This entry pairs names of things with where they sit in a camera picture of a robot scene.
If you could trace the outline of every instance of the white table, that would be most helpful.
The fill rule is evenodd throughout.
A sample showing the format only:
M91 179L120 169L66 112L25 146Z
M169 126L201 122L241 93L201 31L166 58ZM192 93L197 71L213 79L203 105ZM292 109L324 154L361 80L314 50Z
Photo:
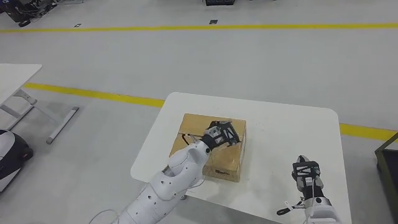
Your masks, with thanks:
M185 113L245 119L246 151L241 181L206 178L187 195L279 223L302 224L303 210L284 216L284 201L296 204L300 192L291 177L301 154L317 161L328 197L344 224L351 224L337 114L330 109L237 100L186 93L170 94L131 167L131 176L148 182L162 170Z
M41 68L41 64L0 63L0 109L16 118L15 121L7 128L8 130L11 130L32 108L36 108L42 113L46 114L58 124L57 128L46 140L47 144L51 144L62 128L64 128L68 121L73 117L79 107L73 107L66 117L60 118L52 111L39 107L37 105L38 101L21 89L24 84L30 80L30 78L32 78L32 76L34 76ZM18 113L12 108L6 106L4 102L12 96L21 97L29 102L29 108L23 113Z

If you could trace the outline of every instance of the table frame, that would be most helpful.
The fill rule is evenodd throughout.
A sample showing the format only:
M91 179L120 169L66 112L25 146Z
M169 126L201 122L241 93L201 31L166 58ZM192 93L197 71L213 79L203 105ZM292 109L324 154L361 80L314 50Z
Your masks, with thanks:
M16 93L14 93L13 96L14 97L23 98L24 100L26 100L30 104L30 106L23 113L18 113L17 111L15 111L14 109L8 107L5 104L0 105L0 109L2 109L3 111L8 113L9 115L12 115L13 117L16 118L14 120L14 122L7 128L7 130L11 131L14 128L14 126L16 124L18 124L18 122L20 122L26 116L26 114L28 112L31 111L32 108L36 108L40 112L44 113L50 119L54 120L58 124L57 128L52 132L52 134L45 141L47 144L51 144L54 141L54 139L58 136L58 134L61 132L61 130L67 125L67 123L70 121L70 119L73 117L73 115L79 110L79 107L74 106L69 111L69 113L66 115L66 117L64 117L62 119L62 118L58 117L57 115L55 115L52 111L50 111L50 110L48 110L46 108L42 108L42 107L37 106L38 101L35 98L33 98L30 95L28 95L22 89L19 89Z

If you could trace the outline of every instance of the floor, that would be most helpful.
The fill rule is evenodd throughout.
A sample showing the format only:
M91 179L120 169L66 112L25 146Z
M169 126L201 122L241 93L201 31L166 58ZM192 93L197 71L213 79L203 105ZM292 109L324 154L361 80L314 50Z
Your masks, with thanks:
M398 0L237 0L231 7L86 0L56 7L27 28L204 26L212 19L219 25L373 23L397 16ZM0 29L16 28L0 15ZM341 123L397 129L397 38L396 29L2 33L0 62L43 64L36 83L159 99L181 91L321 106L335 110ZM159 109L28 92L59 115L81 109L51 146L44 140L53 125L39 112L15 128L35 157L0 195L0 223L88 223L101 210L120 212L143 186L129 170ZM0 126L8 121L0 113ZM381 142L342 140L353 223L393 223L374 157ZM95 223L110 222L111 214L104 219ZM161 223L264 220L189 198Z

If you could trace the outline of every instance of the white cable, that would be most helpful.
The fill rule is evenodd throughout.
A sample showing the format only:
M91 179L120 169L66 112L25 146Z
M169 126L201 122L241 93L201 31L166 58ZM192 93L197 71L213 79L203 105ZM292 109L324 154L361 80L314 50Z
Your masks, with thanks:
M116 216L117 216L117 218L118 218L118 224L119 224L119 214L118 214L115 210L113 210L113 209L102 210L101 212L97 213L97 214L90 220L90 222L89 222L88 224L91 224L91 223L93 222L93 220L94 220L98 215L101 215L102 213L108 212L108 211L114 212L114 213L116 214Z

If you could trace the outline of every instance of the white robot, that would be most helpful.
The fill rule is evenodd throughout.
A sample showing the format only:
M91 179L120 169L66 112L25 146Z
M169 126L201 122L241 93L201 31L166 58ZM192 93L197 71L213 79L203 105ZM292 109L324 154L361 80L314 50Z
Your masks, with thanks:
M166 168L152 178L113 224L158 223L185 197L188 189L201 185L203 166L214 148L225 143L232 146L240 142L229 121L214 121L201 139L191 138L194 142L188 144L185 141L187 146L170 157ZM304 208L307 224L341 224L330 201L323 196L318 164L300 156L293 167L293 178L304 198L293 207L279 210L277 214Z

